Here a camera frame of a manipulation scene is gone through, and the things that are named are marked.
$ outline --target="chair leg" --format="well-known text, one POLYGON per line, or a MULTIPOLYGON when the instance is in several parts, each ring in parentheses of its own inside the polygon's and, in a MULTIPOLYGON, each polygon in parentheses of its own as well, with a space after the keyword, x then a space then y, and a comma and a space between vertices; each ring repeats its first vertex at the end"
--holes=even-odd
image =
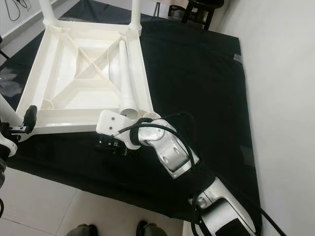
POLYGON ((195 14, 195 18, 196 18, 196 20, 199 20, 199 15, 200 15, 200 12, 202 12, 202 14, 201 14, 201 15, 203 15, 203 10, 201 10, 200 8, 198 8, 198 9, 197 9, 197 12, 196 12, 196 14, 195 14))
POLYGON ((153 16, 156 16, 157 8, 158 8, 158 2, 156 3, 156 7, 154 8, 153 16))
POLYGON ((158 5, 157 5, 157 17, 159 17, 159 6, 161 5, 161 3, 158 2, 158 5))
POLYGON ((189 19, 189 16, 191 14, 192 8, 193 8, 192 3, 189 2, 188 6, 186 8, 185 14, 184 14, 184 16, 182 18, 182 23, 187 23, 187 21, 189 19))
POLYGON ((173 5, 170 5, 169 8, 168 8, 168 16, 171 16, 172 14, 172 9, 173 9, 173 5))
POLYGON ((209 30, 209 27, 210 27, 210 23, 211 23, 211 20, 212 20, 212 17, 213 17, 213 13, 215 12, 214 8, 210 11, 208 11, 208 16, 207 16, 207 20, 206 20, 206 24, 204 26, 204 30, 209 30))

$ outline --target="robotic arm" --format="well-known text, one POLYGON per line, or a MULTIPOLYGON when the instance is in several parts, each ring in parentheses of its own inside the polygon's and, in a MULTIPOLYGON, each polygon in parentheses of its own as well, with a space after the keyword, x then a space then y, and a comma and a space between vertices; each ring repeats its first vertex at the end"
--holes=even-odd
POLYGON ((228 232, 238 236, 255 235, 255 226, 247 211, 211 170, 200 167, 203 163, 198 156, 183 143, 167 121, 151 118, 131 120, 106 110, 100 115, 96 131, 123 141, 129 149, 151 146, 173 179, 185 181, 193 178, 198 187, 191 188, 203 189, 196 193, 195 204, 201 212, 198 223, 204 235, 221 236, 228 235, 228 232), (210 178, 212 181, 205 182, 204 177, 211 175, 214 176, 210 178))
MULTIPOLYGON (((0 99, 1 106, 8 105, 1 95, 0 99)), ((0 117, 0 188, 2 187, 5 179, 4 171, 7 159, 13 156, 18 149, 17 144, 20 140, 19 134, 29 134, 34 129, 36 123, 36 113, 37 107, 30 106, 25 113, 24 120, 21 120, 21 123, 18 119, 12 120, 12 123, 17 125, 14 127, 10 127, 9 120, 11 120, 10 118, 16 118, 16 115, 0 117)))

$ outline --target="black fabric backdrop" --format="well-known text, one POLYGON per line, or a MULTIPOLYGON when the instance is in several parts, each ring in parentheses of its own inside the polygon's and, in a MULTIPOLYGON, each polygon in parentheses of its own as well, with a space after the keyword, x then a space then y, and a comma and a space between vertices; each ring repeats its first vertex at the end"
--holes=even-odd
MULTIPOLYGON (((128 24, 131 12, 81 0, 64 20, 128 24)), ((197 140, 185 116, 169 120, 198 150, 206 165, 259 203, 243 66, 238 38, 201 31, 176 21, 142 15, 142 46, 154 110, 160 115, 191 113, 197 140)), ((14 70, 22 88, 27 81, 43 33, 0 67, 14 70)), ((21 93, 5 97, 16 109, 21 93)), ((95 132, 35 135, 20 143, 8 166, 103 195, 170 217, 189 220, 190 205, 174 191, 176 182, 154 150, 142 147, 127 156, 95 151, 95 132)), ((261 230, 259 212, 239 196, 261 230)))

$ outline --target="white tube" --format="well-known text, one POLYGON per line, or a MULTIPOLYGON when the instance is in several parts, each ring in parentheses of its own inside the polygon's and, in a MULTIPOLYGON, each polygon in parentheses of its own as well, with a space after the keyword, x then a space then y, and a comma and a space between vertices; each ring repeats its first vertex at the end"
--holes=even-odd
POLYGON ((139 36, 141 35, 141 24, 140 24, 140 16, 141 16, 141 0, 132 0, 132 8, 131 8, 131 22, 129 24, 129 28, 131 30, 137 30, 139 36))
POLYGON ((129 62, 125 41, 119 42, 119 62, 122 101, 120 104, 120 114, 130 119, 137 119, 137 104, 133 97, 132 84, 129 74, 129 62))
POLYGON ((0 94, 0 119, 8 122, 10 126, 19 126, 23 123, 22 117, 18 116, 5 98, 0 94))
POLYGON ((49 0, 39 0, 41 10, 44 15, 43 23, 45 25, 57 25, 57 19, 54 15, 53 8, 49 0))

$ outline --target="cable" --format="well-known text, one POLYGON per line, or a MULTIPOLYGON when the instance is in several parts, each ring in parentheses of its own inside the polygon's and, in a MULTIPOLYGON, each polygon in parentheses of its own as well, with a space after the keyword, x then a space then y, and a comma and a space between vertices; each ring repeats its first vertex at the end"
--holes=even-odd
POLYGON ((29 2, 29 8, 27 8, 27 11, 29 11, 32 8, 32 3, 30 0, 27 0, 29 2))
POLYGON ((191 125, 192 125, 192 142, 193 142, 193 147, 194 150, 196 151, 197 156, 200 156, 199 151, 198 151, 198 145, 197 145, 197 140, 198 140, 198 132, 197 132, 197 122, 195 117, 189 113, 189 112, 177 112, 177 113, 173 113, 170 115, 166 115, 161 117, 160 119, 165 119, 167 120, 168 118, 172 118, 172 117, 177 117, 177 116, 187 116, 190 119, 191 125))
POLYGON ((28 7, 28 5, 26 4, 25 0, 16 0, 23 8, 26 8, 28 7))
MULTIPOLYGON (((131 125, 131 126, 128 126, 126 128, 123 128, 121 130, 118 131, 119 134, 121 133, 124 133, 128 130, 131 130, 131 129, 136 129, 136 128, 141 128, 141 127, 153 127, 153 128, 159 128, 159 129, 163 129, 165 131, 168 131, 170 132, 171 134, 175 135, 184 145, 184 147, 186 148, 187 150, 187 153, 188 153, 188 158, 191 162, 191 171, 192 173, 194 174, 195 173, 195 161, 193 159, 193 155, 192 155, 192 152, 190 150, 190 147, 188 145, 188 143, 185 141, 185 139, 180 135, 178 134, 176 131, 168 128, 168 127, 165 127, 163 125, 159 125, 159 124, 134 124, 134 125, 131 125)), ((196 199, 197 199, 197 193, 193 193, 193 197, 192 197, 192 204, 191 204, 191 214, 192 214, 192 219, 191 219, 191 230, 192 230, 192 233, 194 236, 199 236, 197 231, 196 231, 196 226, 195 226, 195 223, 196 223, 196 217, 195 217, 195 213, 196 213, 196 199)))
POLYGON ((18 11, 19 11, 19 15, 17 16, 17 18, 16 18, 16 19, 14 19, 14 20, 13 20, 13 19, 11 18, 11 15, 10 15, 10 11, 9 11, 9 7, 8 7, 8 3, 6 2, 6 0, 4 0, 5 5, 6 5, 6 11, 8 12, 9 19, 10 19, 11 21, 17 21, 17 20, 20 18, 21 12, 20 12, 20 9, 19 9, 18 4, 17 4, 14 0, 12 0, 12 1, 14 2, 14 4, 16 5, 16 8, 18 9, 18 11))
MULTIPOLYGON (((172 116, 177 116, 179 115, 180 113, 178 114, 172 114, 172 115, 169 115, 169 116, 165 116, 165 118, 168 118, 168 117, 172 117, 172 116)), ((118 131, 119 134, 123 133, 123 132, 126 132, 128 130, 131 130, 131 129, 135 129, 135 128, 141 128, 141 127, 153 127, 153 128, 159 128, 159 129, 163 129, 163 130, 166 130, 170 133, 172 133, 173 135, 175 135, 184 145, 184 147, 186 148, 187 150, 187 153, 188 153, 188 158, 191 162, 191 171, 194 173, 195 171, 195 162, 194 162, 194 159, 193 159, 193 156, 192 156, 192 153, 191 153, 191 150, 190 150, 190 147, 188 145, 188 143, 185 141, 185 139, 180 135, 178 134, 176 131, 170 129, 170 128, 167 128, 165 126, 162 126, 162 125, 158 125, 158 124, 134 124, 134 125, 131 125, 131 126, 128 126, 124 129, 121 129, 118 131)), ((244 198, 247 199, 247 201, 252 204, 255 208, 257 208, 260 213, 269 221, 269 223, 275 228, 275 230, 281 235, 281 236, 286 236, 286 234, 283 232, 283 230, 275 223, 275 221, 260 207, 257 205, 257 203, 255 203, 250 197, 248 197, 245 193, 243 193, 241 190, 239 190, 238 188, 234 187, 232 184, 230 184, 227 180, 225 180, 225 178, 221 177, 220 175, 218 175, 216 173, 216 175, 228 186, 230 186, 231 188, 233 188, 235 191, 237 191, 238 193, 240 193, 244 198)), ((195 209, 196 209, 196 193, 193 194, 193 198, 192 198, 192 221, 191 221, 191 230, 193 232, 193 235, 194 236, 198 236, 197 234, 197 231, 196 231, 196 228, 195 228, 195 209)))
MULTIPOLYGON (((197 128, 197 123, 196 123, 196 119, 194 118, 194 116, 188 112, 179 112, 179 113, 174 113, 174 114, 170 114, 164 117, 161 117, 161 119, 166 119, 166 118, 170 118, 170 117, 174 117, 174 116, 181 116, 181 115, 187 115, 193 125, 193 129, 196 130, 197 128)), ((250 197, 248 197, 244 192, 242 192, 240 189, 238 189, 237 187, 235 187, 234 185, 232 185, 231 183, 229 183, 225 178, 223 178, 222 176, 220 176, 218 173, 216 173, 216 175, 226 184, 228 185, 230 188, 234 189, 235 191, 237 191, 239 194, 241 194, 253 207, 255 207, 256 209, 259 210, 259 212, 266 218, 266 220, 269 221, 269 223, 275 228, 275 230, 281 235, 281 236, 286 236, 286 234, 282 231, 282 229, 275 223, 275 221, 260 207, 258 206, 257 203, 255 203, 250 197)))
POLYGON ((235 187, 233 184, 231 184, 229 181, 227 181, 225 178, 220 176, 219 174, 216 173, 216 175, 222 180, 222 182, 226 185, 228 185, 230 188, 238 192, 240 195, 242 195, 253 207, 258 209, 260 213, 266 218, 266 220, 269 221, 269 223, 275 228, 275 230, 281 235, 281 236, 286 236, 286 234, 282 231, 282 229, 275 223, 275 221, 260 207, 258 204, 252 200, 247 194, 245 194, 242 190, 239 188, 235 187))
POLYGON ((4 204, 3 204, 2 199, 0 198, 0 219, 2 217, 3 211, 4 211, 4 204))

